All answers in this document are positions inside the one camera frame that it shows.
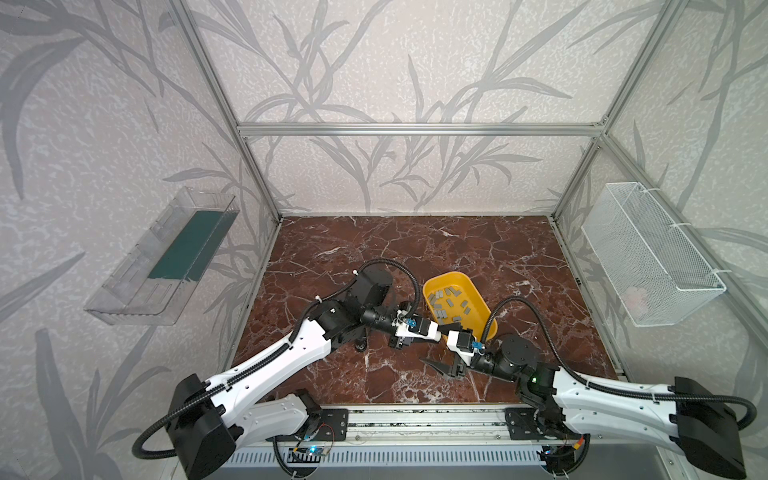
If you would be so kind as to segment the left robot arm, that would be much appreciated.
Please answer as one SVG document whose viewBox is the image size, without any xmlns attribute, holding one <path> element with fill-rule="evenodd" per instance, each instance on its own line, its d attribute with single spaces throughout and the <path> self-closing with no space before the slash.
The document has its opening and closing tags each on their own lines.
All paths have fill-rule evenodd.
<svg viewBox="0 0 768 480">
<path fill-rule="evenodd" d="M 395 340 L 413 336 L 421 296 L 417 277 L 402 263 L 365 262 L 348 284 L 308 304 L 291 332 L 265 350 L 207 380 L 181 380 L 167 414 L 139 434 L 132 455 L 175 458 L 187 478 L 204 479 L 253 440 L 306 432 L 322 411 L 310 395 L 265 395 L 370 329 Z"/>
</svg>

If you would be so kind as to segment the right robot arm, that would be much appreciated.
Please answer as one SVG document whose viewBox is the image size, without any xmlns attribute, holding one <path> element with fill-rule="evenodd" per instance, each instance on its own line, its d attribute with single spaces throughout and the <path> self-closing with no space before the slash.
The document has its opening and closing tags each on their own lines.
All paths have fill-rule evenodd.
<svg viewBox="0 0 768 480">
<path fill-rule="evenodd" d="M 619 436 L 681 454 L 711 475 L 746 478 L 740 433 L 757 418 L 752 401 L 715 395 L 681 376 L 665 385 L 581 374 L 562 358 L 553 364 L 540 360 L 538 348 L 517 335 L 492 349 L 487 336 L 496 315 L 491 311 L 481 329 L 445 325 L 456 360 L 431 367 L 447 377 L 470 370 L 514 384 L 518 398 L 534 409 L 535 427 L 543 436 L 577 435 L 583 445 L 599 435 Z"/>
</svg>

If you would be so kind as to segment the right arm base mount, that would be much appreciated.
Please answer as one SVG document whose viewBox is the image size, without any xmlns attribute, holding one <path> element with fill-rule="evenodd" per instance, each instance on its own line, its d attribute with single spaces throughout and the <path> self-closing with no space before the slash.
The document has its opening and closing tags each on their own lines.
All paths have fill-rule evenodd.
<svg viewBox="0 0 768 480">
<path fill-rule="evenodd" d="M 544 426 L 536 416 L 536 409 L 513 406 L 504 409 L 504 422 L 511 440 L 577 441 L 581 435 L 565 426 Z"/>
</svg>

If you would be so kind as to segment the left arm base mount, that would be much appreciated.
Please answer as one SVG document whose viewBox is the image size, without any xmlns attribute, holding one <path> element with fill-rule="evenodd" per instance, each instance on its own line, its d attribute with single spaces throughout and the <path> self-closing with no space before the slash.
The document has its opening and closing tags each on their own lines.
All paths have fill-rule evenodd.
<svg viewBox="0 0 768 480">
<path fill-rule="evenodd" d="M 347 437 L 349 416 L 348 409 L 321 409 L 311 413 L 293 437 L 302 441 L 344 441 Z"/>
</svg>

